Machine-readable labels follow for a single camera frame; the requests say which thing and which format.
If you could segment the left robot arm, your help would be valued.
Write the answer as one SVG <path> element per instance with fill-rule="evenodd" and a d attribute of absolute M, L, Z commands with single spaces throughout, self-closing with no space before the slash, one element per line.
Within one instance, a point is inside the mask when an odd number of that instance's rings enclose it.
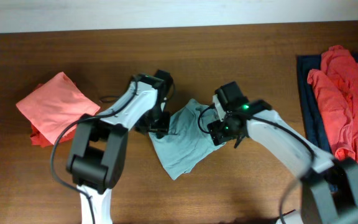
<path fill-rule="evenodd" d="M 66 170 L 80 193 L 82 223 L 111 223 L 111 195 L 124 169 L 129 131 L 168 134 L 170 73 L 136 75 L 127 91 L 95 117 L 84 114 L 75 130 Z"/>

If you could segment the light blue t-shirt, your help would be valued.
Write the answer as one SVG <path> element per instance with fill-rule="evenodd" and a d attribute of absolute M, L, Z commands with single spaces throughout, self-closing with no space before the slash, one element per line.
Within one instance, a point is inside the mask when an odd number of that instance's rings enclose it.
<path fill-rule="evenodd" d="M 215 110 L 190 99 L 171 116 L 167 135 L 158 138 L 157 134 L 149 133 L 157 157 L 172 180 L 191 172 L 198 162 L 222 147 L 214 145 L 211 136 L 203 132 L 216 120 Z"/>

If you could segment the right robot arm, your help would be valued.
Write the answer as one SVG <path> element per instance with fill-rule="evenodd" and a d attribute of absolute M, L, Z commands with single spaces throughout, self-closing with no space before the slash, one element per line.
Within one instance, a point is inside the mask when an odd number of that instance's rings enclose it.
<path fill-rule="evenodd" d="M 215 145 L 245 138 L 263 145 L 295 177 L 279 202 L 277 223 L 358 223 L 358 164 L 336 159 L 287 125 L 264 100 L 249 101 L 236 82 L 220 86 L 208 124 Z"/>

